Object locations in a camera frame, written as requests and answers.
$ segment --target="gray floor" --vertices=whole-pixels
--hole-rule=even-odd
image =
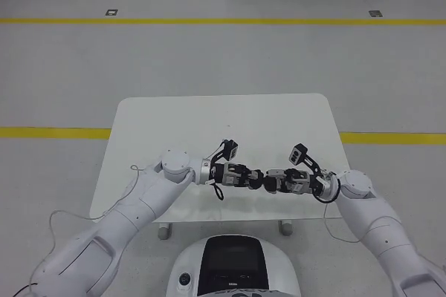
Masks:
[[[446,19],[444,1],[0,0],[0,17],[320,17]],[[341,131],[446,133],[446,27],[0,25],[0,125],[109,128],[125,97],[324,94]],[[446,264],[446,147],[345,145],[399,213],[419,250]],[[102,140],[0,139],[0,296],[11,296],[51,246],[54,209],[88,214]],[[58,247],[90,223],[60,216]],[[341,220],[330,222],[340,236]],[[259,236],[288,253],[312,296],[389,296],[360,244],[322,221],[148,226],[106,296],[162,296],[173,261],[208,235]]]

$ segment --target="yellow floor line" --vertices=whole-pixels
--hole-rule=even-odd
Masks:
[[[341,132],[342,143],[446,146],[446,134]]]
[[[0,19],[0,24],[446,26],[446,19]]]
[[[0,138],[107,140],[107,128],[0,127]],[[342,143],[446,146],[446,134],[341,132]]]
[[[107,140],[107,128],[0,127],[0,138],[59,138]]]

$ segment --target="white table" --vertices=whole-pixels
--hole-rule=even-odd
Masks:
[[[90,216],[101,215],[123,194],[135,177],[132,164],[143,168],[167,149],[206,157],[222,139],[239,144],[232,162],[250,169],[291,168],[288,156],[298,143],[321,168],[349,169],[329,103],[320,94],[128,98],[117,109]],[[220,201],[212,187],[192,184],[156,222],[323,217],[325,205],[311,195],[222,189]],[[327,217],[340,217],[335,205]]]

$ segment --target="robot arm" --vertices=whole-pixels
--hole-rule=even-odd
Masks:
[[[446,296],[446,275],[416,252],[400,219],[362,172],[340,177],[337,203],[352,233],[377,258],[395,297]]]
[[[446,275],[416,252],[395,210],[375,192],[364,173],[350,170],[337,178],[331,172],[322,172],[302,144],[293,148],[289,160],[295,166],[305,163],[312,174],[296,169],[269,170],[262,179],[268,192],[309,193],[321,203],[335,202],[352,233],[377,258],[390,278],[393,296],[446,297]],[[213,177],[217,182],[252,189],[257,171],[242,164],[216,166],[219,170],[212,173],[218,175]]]
[[[209,172],[209,160],[169,150],[156,165],[139,172],[125,191],[132,192],[101,221],[71,239],[37,270],[34,296],[101,296],[117,274],[124,249],[139,230],[160,217],[190,183],[206,181]]]

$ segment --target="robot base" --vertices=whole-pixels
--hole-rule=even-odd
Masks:
[[[301,296],[294,267],[281,249],[251,236],[217,235],[195,242],[178,256],[167,297],[243,288]]]

